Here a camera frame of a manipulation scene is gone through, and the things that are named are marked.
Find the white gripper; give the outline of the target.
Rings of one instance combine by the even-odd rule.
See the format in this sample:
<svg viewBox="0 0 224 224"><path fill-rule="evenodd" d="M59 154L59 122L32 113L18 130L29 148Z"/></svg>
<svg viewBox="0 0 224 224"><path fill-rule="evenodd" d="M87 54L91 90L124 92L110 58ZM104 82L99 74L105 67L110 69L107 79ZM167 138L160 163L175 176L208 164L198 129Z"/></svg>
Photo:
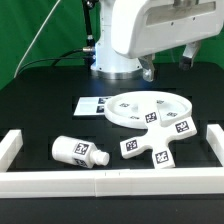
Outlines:
<svg viewBox="0 0 224 224"><path fill-rule="evenodd" d="M124 57L140 57L143 78L152 82L149 54L187 44L179 68L189 70L201 47L198 40L219 34L223 25L224 0L116 0L111 44Z"/></svg>

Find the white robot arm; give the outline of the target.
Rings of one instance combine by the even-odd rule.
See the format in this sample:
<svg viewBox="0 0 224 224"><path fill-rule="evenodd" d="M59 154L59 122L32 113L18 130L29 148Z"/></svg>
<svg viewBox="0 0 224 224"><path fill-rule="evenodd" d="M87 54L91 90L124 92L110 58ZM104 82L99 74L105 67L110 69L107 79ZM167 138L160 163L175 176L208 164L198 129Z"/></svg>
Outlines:
<svg viewBox="0 0 224 224"><path fill-rule="evenodd" d="M179 67L193 66L201 41L224 27L224 0L99 0L101 35L92 73L122 80L155 77L155 54L178 46Z"/></svg>

